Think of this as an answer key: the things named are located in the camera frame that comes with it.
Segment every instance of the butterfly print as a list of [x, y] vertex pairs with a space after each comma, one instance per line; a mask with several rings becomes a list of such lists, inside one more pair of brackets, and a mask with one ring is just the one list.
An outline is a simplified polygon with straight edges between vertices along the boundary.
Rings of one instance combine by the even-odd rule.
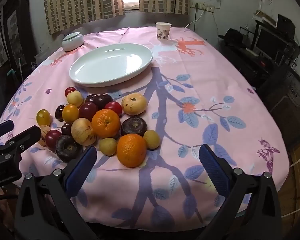
[[258, 150], [257, 153], [259, 154], [260, 157], [263, 158], [264, 161], [267, 162], [267, 168], [270, 174], [272, 174], [274, 153], [280, 153], [280, 151], [274, 147], [271, 147], [270, 144], [265, 140], [261, 139], [261, 141], [259, 142], [264, 149]]

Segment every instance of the black hat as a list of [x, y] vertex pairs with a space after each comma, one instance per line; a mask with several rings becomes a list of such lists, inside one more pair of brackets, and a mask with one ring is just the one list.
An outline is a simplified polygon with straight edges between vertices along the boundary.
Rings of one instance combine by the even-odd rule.
[[219, 35], [219, 38], [224, 39], [226, 42], [240, 45], [242, 44], [243, 35], [239, 31], [230, 28], [225, 36]]

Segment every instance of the pink tablecloth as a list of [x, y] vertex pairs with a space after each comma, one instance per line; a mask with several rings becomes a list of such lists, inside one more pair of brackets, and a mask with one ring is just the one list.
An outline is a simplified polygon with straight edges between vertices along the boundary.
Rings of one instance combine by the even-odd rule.
[[[0, 123], [11, 119], [15, 129], [1, 137], [0, 144], [36, 125], [40, 109], [54, 115], [58, 105], [67, 103], [64, 91], [75, 86], [68, 71], [77, 58], [97, 47], [127, 42], [153, 51], [154, 60], [143, 73], [108, 88], [77, 89], [85, 97], [107, 92], [118, 102], [132, 92], [144, 94], [149, 105], [142, 118], [159, 133], [162, 145], [148, 151], [145, 162], [135, 169], [98, 152], [93, 170], [73, 198], [86, 221], [150, 231], [207, 225], [224, 198], [198, 159], [203, 143], [248, 174], [269, 171], [277, 189], [281, 187], [289, 162], [274, 120], [241, 74], [211, 45], [184, 28], [172, 28], [165, 43], [157, 40], [155, 27], [125, 28], [88, 34], [84, 45], [71, 52], [59, 49], [23, 82], [8, 104]], [[61, 126], [53, 119], [53, 128]], [[22, 154], [23, 177], [16, 184], [20, 186], [28, 172], [47, 175], [64, 166], [53, 152], [35, 144]], [[245, 196], [241, 211], [249, 197]]]

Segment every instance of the blue gripper pad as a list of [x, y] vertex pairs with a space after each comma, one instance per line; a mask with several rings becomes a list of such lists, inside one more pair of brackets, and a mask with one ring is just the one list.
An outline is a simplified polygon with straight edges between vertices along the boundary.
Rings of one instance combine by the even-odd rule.
[[13, 121], [8, 120], [0, 124], [0, 137], [14, 129]]
[[68, 198], [77, 196], [96, 160], [97, 150], [90, 146], [65, 181], [65, 192]]
[[214, 187], [221, 196], [227, 197], [231, 191], [230, 179], [220, 166], [219, 160], [213, 151], [206, 145], [202, 145], [199, 150], [199, 159]]

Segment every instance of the orange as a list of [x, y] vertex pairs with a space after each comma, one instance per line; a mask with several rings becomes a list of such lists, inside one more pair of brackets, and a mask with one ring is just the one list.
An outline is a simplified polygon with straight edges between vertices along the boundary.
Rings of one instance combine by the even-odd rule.
[[120, 118], [111, 109], [102, 109], [95, 113], [91, 121], [93, 132], [101, 138], [110, 138], [120, 130]]
[[146, 158], [146, 140], [138, 134], [127, 134], [119, 139], [117, 157], [128, 168], [138, 167]]

